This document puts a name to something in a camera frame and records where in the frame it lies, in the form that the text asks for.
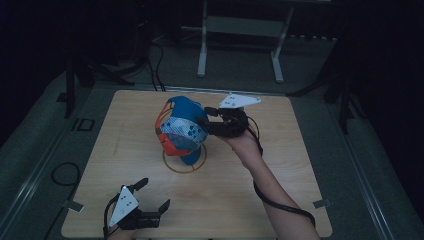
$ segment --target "ring stand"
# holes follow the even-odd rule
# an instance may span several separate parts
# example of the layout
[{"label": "ring stand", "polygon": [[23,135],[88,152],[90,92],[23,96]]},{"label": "ring stand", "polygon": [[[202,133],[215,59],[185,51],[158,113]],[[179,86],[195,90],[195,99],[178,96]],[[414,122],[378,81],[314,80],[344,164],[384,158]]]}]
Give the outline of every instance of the ring stand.
[{"label": "ring stand", "polygon": [[200,155],[200,158],[202,158],[203,156],[203,160],[201,161],[198,160],[193,165],[184,164],[184,162],[181,161],[180,157],[178,156],[167,156],[165,154],[165,151],[162,151],[163,162],[165,163],[166,167],[169,168],[169,170],[179,174],[188,174],[188,173],[195,172],[199,170],[203,166],[203,164],[205,164],[206,158],[208,155],[205,144],[202,143],[202,147],[203,147],[203,151]]}]

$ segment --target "black cable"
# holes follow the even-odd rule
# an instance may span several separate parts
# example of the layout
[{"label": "black cable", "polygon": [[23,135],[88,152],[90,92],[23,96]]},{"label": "black cable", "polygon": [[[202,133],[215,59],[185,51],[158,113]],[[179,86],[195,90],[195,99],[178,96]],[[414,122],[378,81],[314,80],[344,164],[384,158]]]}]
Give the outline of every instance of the black cable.
[{"label": "black cable", "polygon": [[156,71],[155,71],[155,73],[156,73],[156,78],[157,78],[157,80],[159,82],[159,85],[160,85],[162,91],[163,92],[166,92],[165,85],[163,85],[163,83],[162,83],[162,81],[161,81],[161,79],[159,77],[159,66],[160,66],[160,63],[162,62],[162,58],[163,58],[163,48],[161,46],[159,46],[158,44],[156,44],[156,43],[152,43],[152,45],[155,46],[155,47],[157,47],[157,48],[159,48],[160,49],[160,52],[161,52],[160,53],[160,57],[159,57],[159,61],[156,64]]},{"label": "black cable", "polygon": [[105,208],[105,212],[104,212],[104,215],[103,215],[103,237],[104,237],[103,239],[104,240],[107,240],[107,238],[110,236],[110,234],[114,233],[119,228],[119,227],[117,227],[113,232],[111,232],[110,234],[108,233],[109,228],[107,226],[107,214],[109,212],[110,206],[112,206],[112,204],[114,202],[116,202],[118,200],[118,198],[119,198],[119,194],[117,194],[114,198],[112,198]]},{"label": "black cable", "polygon": [[[259,151],[260,151],[260,153],[262,155],[263,154],[263,149],[262,149],[261,143],[259,141],[259,128],[258,128],[258,124],[256,124],[256,122],[255,122],[255,120],[253,120],[253,118],[251,118],[249,116],[248,116],[248,118],[250,120],[252,120],[253,123],[255,124],[258,134],[256,135],[255,132],[253,132],[253,130],[250,127],[248,127],[247,130],[250,132],[250,134],[252,134],[255,137],[256,143],[258,144]],[[314,225],[314,227],[315,227],[315,218],[314,218],[314,216],[310,212],[307,212],[307,211],[302,210],[302,209],[299,209],[299,208],[294,208],[294,207],[290,207],[290,206],[286,206],[286,205],[282,205],[282,204],[273,202],[272,200],[270,200],[269,198],[267,198],[261,192],[261,190],[259,190],[259,188],[256,185],[255,181],[253,181],[253,187],[255,188],[255,192],[258,195],[258,197],[263,202],[265,202],[266,204],[268,204],[268,205],[270,205],[272,207],[275,207],[277,209],[281,209],[281,210],[284,210],[284,211],[287,211],[287,212],[291,212],[291,213],[295,213],[295,214],[299,214],[299,215],[305,216],[305,217],[309,218],[309,220],[311,221],[312,225]]]},{"label": "black cable", "polygon": [[291,213],[295,213],[295,214],[299,214],[299,215],[305,216],[305,217],[309,218],[309,220],[311,221],[312,225],[314,225],[314,227],[315,227],[315,218],[314,218],[314,216],[310,212],[307,212],[307,211],[302,210],[302,209],[299,209],[299,208],[289,207],[289,206],[282,205],[282,204],[279,204],[279,203],[276,203],[276,202],[271,201],[270,199],[268,199],[267,197],[265,197],[265,195],[261,192],[261,190],[259,190],[258,186],[256,186],[255,181],[253,181],[253,187],[255,188],[255,192],[258,195],[258,197],[263,202],[265,202],[266,204],[268,204],[268,205],[270,205],[272,207],[275,207],[275,208],[278,208],[278,209],[287,211],[287,212],[291,212]]},{"label": "black cable", "polygon": [[[75,168],[77,175],[76,175],[76,177],[75,177],[75,181],[74,181],[74,182],[70,182],[70,183],[63,183],[63,182],[60,182],[60,181],[58,181],[58,180],[56,179],[56,177],[55,177],[56,171],[57,171],[59,168],[61,168],[61,167],[65,166],[65,165],[71,165],[71,166],[73,166],[73,167]],[[68,201],[69,201],[69,200],[71,200],[72,196],[74,195],[75,191],[77,190],[78,184],[79,184],[80,179],[81,179],[81,172],[80,172],[80,169],[79,169],[78,165],[76,165],[75,163],[72,163],[72,162],[64,162],[64,163],[62,163],[62,164],[58,165],[57,167],[55,167],[55,168],[53,169],[53,171],[50,173],[50,178],[52,179],[52,181],[53,181],[55,184],[57,184],[57,185],[59,185],[59,186],[65,186],[65,187],[67,187],[67,186],[73,186],[72,191],[69,193],[68,198],[66,199],[66,200],[68,200]],[[54,225],[55,225],[55,224],[56,224],[56,222],[57,222],[57,219],[58,219],[58,218],[59,218],[59,216],[62,214],[63,209],[65,209],[65,208],[62,206],[62,208],[61,208],[61,209],[59,210],[59,212],[56,214],[56,217],[54,218],[53,222],[50,224],[50,227],[49,227],[49,229],[48,229],[47,233],[44,235],[44,240],[48,239],[48,237],[49,237],[49,235],[50,235],[50,233],[51,233],[51,231],[52,231],[52,229],[53,229]]]},{"label": "black cable", "polygon": [[150,73],[151,73],[151,78],[152,78],[152,85],[155,88],[155,91],[158,91],[158,88],[156,87],[156,83],[155,83],[155,77],[154,77],[154,71],[153,71],[153,67],[152,67],[152,62],[150,61],[149,58],[147,58],[147,64],[149,65],[149,68],[150,68]]}]

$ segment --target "wooden table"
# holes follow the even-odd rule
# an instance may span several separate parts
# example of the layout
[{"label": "wooden table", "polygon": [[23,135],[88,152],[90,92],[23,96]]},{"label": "wooden table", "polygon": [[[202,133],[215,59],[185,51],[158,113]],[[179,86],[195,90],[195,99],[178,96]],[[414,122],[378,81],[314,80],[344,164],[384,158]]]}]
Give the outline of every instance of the wooden table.
[{"label": "wooden table", "polygon": [[[62,234],[69,238],[102,237],[103,212],[121,185],[149,178],[135,192],[142,211],[156,211],[167,199],[169,210],[159,228],[142,229],[145,238],[264,238],[275,237],[252,177],[231,148],[215,136],[204,142],[205,164],[190,174],[168,169],[154,122],[164,103],[184,95],[204,107],[218,107],[226,95],[190,92],[116,92],[75,194],[81,213],[69,211]],[[260,104],[245,107],[259,125],[264,159],[277,179],[301,206],[311,212],[320,236],[332,228],[290,100],[260,96]],[[178,158],[167,161],[179,163]]]}]

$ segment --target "person's forearm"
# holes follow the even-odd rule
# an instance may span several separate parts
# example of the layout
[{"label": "person's forearm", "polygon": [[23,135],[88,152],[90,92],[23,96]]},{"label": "person's forearm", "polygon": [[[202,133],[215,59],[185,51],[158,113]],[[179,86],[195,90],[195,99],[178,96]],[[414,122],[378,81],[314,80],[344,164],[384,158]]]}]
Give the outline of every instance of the person's forearm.
[{"label": "person's forearm", "polygon": [[[263,159],[256,159],[254,168],[249,169],[259,190],[271,201],[299,208],[287,194]],[[302,215],[286,212],[264,203],[271,224],[279,239],[319,239],[310,222]]]}]

